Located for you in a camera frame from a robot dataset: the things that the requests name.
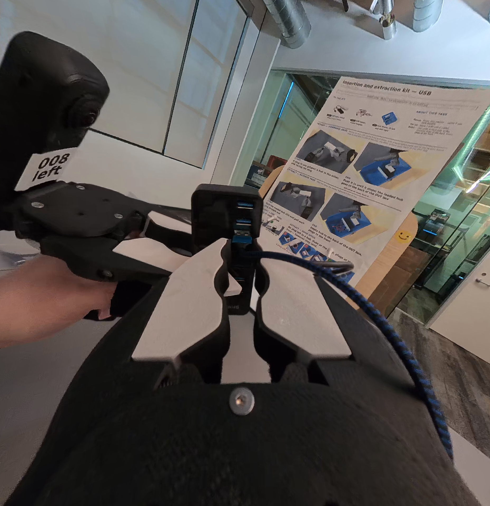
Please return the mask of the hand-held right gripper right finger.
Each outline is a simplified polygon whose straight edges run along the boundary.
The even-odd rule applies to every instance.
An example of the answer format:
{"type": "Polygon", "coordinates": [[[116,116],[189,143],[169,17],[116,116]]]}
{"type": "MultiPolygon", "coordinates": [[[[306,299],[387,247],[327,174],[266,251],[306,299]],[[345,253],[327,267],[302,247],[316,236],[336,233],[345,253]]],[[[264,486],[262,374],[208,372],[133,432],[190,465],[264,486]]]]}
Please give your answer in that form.
{"type": "Polygon", "coordinates": [[[272,382],[290,364],[310,371],[316,361],[351,357],[312,271],[279,259],[260,259],[257,267],[254,347],[272,382]]]}

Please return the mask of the round wooden side table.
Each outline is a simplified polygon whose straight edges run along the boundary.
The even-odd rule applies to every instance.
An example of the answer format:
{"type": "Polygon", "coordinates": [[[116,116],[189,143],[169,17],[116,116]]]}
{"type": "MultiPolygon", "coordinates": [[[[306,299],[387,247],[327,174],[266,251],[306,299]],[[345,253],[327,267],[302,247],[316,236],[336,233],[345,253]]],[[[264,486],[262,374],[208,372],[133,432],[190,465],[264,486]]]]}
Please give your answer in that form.
{"type": "Polygon", "coordinates": [[[408,245],[398,243],[395,238],[397,231],[408,230],[412,233],[412,235],[414,234],[415,236],[417,229],[417,219],[415,218],[413,212],[410,212],[402,224],[399,225],[393,237],[389,240],[387,245],[378,255],[377,259],[373,262],[373,264],[368,268],[368,270],[356,284],[355,289],[358,292],[360,292],[366,298],[369,298],[375,289],[379,286],[379,284],[384,280],[388,272],[393,268],[396,261],[412,243],[413,240],[408,245]]]}

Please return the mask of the frosted glass wall panel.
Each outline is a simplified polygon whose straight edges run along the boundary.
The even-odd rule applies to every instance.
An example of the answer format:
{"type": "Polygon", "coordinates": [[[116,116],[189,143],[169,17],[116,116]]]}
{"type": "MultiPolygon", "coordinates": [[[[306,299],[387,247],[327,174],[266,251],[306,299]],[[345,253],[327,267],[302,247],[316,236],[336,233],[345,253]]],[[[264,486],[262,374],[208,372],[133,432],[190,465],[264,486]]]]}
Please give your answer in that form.
{"type": "Polygon", "coordinates": [[[163,154],[203,168],[248,21],[237,1],[196,1],[163,154]]]}

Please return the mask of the black USB hub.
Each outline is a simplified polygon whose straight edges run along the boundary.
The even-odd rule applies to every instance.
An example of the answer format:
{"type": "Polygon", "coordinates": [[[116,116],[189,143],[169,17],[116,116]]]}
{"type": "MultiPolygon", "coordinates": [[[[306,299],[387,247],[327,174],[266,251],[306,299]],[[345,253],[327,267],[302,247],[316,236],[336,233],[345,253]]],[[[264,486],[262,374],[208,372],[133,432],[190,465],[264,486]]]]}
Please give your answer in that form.
{"type": "Polygon", "coordinates": [[[228,273],[241,292],[226,297],[230,315],[245,315],[250,310],[256,259],[248,252],[259,251],[262,214],[263,198],[248,186],[201,184],[191,197],[192,253],[220,238],[231,244],[228,273]]]}

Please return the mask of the person's left hand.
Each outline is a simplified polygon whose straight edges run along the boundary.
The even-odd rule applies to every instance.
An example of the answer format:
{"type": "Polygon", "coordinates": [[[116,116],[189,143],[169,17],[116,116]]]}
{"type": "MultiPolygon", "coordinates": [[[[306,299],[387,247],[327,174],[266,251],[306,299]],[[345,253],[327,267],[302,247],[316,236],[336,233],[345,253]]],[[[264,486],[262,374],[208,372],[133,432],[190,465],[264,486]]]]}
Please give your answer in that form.
{"type": "Polygon", "coordinates": [[[49,338],[97,311],[110,317],[117,283],[84,279],[38,256],[0,277],[0,349],[49,338]]]}

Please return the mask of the instruction poster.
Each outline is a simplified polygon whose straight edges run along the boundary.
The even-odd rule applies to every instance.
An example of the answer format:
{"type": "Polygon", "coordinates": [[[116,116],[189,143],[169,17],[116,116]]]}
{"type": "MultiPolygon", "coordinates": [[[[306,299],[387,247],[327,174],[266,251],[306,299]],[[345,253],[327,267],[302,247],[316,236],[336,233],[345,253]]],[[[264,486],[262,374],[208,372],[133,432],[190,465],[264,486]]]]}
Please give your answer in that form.
{"type": "Polygon", "coordinates": [[[490,106],[490,89],[340,77],[265,198],[263,250],[351,262],[355,286],[490,106]]]}

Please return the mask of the brown cardboard box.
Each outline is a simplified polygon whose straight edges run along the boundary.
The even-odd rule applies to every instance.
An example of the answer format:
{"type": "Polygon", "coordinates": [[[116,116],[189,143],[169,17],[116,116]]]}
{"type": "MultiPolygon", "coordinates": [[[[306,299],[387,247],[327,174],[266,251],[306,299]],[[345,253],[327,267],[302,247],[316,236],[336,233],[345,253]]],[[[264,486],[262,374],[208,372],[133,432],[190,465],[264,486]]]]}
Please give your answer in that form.
{"type": "Polygon", "coordinates": [[[417,279],[428,256],[409,245],[369,297],[369,301],[388,317],[417,279]]]}

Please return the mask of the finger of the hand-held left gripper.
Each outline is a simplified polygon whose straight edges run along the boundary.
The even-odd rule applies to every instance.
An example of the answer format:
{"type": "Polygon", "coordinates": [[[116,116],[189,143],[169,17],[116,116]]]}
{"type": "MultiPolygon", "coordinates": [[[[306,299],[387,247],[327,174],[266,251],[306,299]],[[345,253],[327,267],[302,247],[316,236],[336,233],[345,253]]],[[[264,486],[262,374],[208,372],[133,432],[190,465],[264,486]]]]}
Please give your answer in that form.
{"type": "Polygon", "coordinates": [[[150,210],[140,237],[153,239],[181,254],[192,253],[192,226],[170,211],[150,210]]]}
{"type": "Polygon", "coordinates": [[[111,269],[111,282],[139,281],[149,285],[168,280],[191,255],[182,255],[154,239],[142,237],[120,242],[112,250],[122,262],[122,272],[111,269]]]}

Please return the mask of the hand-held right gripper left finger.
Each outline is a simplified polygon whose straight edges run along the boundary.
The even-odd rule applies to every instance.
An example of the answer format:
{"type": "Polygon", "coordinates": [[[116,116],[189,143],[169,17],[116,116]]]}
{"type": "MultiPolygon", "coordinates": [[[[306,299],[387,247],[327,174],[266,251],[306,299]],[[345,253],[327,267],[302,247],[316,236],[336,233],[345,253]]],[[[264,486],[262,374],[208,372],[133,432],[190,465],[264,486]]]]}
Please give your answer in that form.
{"type": "Polygon", "coordinates": [[[132,353],[135,362],[191,364],[206,383],[220,383],[230,347],[224,294],[230,241],[220,238],[171,276],[132,353]]]}

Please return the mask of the white door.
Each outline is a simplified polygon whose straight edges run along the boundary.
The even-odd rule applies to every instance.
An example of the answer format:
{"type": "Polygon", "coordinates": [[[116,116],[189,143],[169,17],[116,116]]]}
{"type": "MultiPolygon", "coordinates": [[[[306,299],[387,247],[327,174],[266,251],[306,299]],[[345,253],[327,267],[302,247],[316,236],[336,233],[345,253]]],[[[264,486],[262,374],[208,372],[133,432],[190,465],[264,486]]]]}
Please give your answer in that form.
{"type": "Polygon", "coordinates": [[[426,327],[490,364],[490,250],[448,297],[426,327]]]}

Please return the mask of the silver ventilation duct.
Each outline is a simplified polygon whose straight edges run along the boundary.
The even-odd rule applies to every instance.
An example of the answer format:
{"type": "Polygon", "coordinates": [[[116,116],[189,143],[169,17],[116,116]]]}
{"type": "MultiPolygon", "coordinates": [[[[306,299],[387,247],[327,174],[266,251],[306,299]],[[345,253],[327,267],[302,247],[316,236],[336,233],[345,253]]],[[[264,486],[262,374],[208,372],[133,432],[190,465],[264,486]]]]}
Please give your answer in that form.
{"type": "Polygon", "coordinates": [[[301,47],[311,34],[311,23],[301,1],[264,1],[290,49],[301,47]]]}
{"type": "Polygon", "coordinates": [[[444,1],[413,1],[412,29],[420,33],[430,29],[439,19],[444,1]]]}

